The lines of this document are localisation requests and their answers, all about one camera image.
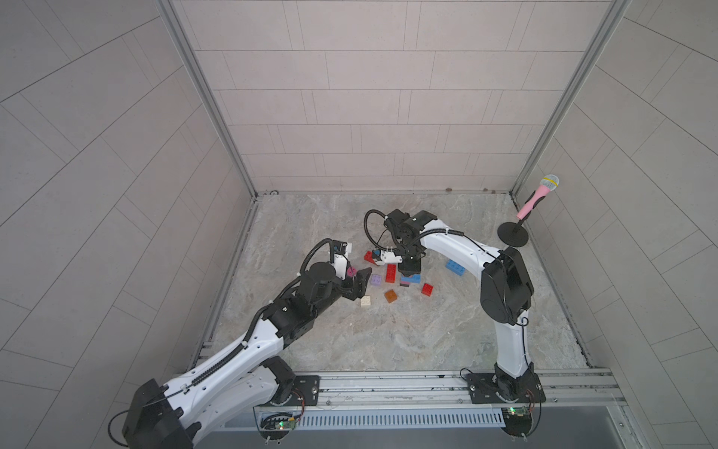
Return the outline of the small blue lego brick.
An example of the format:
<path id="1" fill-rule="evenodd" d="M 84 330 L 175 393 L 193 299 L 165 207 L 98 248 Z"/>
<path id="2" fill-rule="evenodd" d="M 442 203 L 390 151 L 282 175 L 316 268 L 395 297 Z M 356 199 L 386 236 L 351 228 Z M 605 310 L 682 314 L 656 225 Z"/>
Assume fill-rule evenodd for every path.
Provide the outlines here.
<path id="1" fill-rule="evenodd" d="M 421 275 L 415 274 L 411 275 L 409 277 L 401 276 L 399 280 L 402 284 L 420 284 L 421 282 Z"/>

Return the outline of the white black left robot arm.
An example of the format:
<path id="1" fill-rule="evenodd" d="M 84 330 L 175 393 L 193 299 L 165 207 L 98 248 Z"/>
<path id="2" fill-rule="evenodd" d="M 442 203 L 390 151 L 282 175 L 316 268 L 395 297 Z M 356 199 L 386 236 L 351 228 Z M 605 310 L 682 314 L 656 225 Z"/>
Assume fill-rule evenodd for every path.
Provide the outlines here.
<path id="1" fill-rule="evenodd" d="M 323 247 L 328 258 L 305 257 L 295 279 L 255 313 L 235 342 L 164 384 L 151 379 L 139 387 L 119 414 L 121 434 L 110 439 L 125 448 L 194 448 L 246 410 L 288 400 L 295 373 L 280 353 L 338 299 L 362 299 L 372 275 L 370 268 L 353 268 L 349 243 L 323 239 L 310 254 Z"/>

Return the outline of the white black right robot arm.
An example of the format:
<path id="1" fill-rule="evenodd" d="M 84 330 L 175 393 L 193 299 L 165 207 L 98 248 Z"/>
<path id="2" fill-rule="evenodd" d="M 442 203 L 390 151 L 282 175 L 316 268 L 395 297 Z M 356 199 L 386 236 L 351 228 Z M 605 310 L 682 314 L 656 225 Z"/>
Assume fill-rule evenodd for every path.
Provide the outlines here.
<path id="1" fill-rule="evenodd" d="M 421 273 L 422 259 L 434 251 L 479 280 L 480 305 L 495 324 L 497 361 L 490 381 L 470 376 L 467 382 L 507 403 L 545 402 L 528 353 L 528 311 L 534 286 L 521 253 L 510 246 L 501 250 L 479 243 L 428 211 L 411 216 L 394 210 L 380 215 L 394 245 L 375 245 L 377 264 L 395 265 L 401 275 L 411 277 Z"/>

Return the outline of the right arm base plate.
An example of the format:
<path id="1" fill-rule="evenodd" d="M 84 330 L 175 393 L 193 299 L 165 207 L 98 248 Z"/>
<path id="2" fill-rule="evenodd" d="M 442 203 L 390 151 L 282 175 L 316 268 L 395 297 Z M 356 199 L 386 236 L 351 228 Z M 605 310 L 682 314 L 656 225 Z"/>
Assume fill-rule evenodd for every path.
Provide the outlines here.
<path id="1" fill-rule="evenodd" d="M 473 404 L 544 403 L 546 396 L 536 372 L 529 369 L 518 378 L 502 370 L 462 375 Z"/>

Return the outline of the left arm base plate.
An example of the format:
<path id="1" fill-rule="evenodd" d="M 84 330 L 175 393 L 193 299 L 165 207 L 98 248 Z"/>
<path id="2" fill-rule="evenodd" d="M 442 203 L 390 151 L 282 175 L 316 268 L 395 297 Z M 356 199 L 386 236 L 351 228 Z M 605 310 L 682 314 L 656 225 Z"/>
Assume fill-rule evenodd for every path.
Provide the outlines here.
<path id="1" fill-rule="evenodd" d="M 262 404 L 262 407 L 301 407 L 316 406 L 320 393 L 321 377 L 319 375 L 299 375 L 295 377 L 291 388 L 282 392 L 282 397 L 275 396 Z"/>

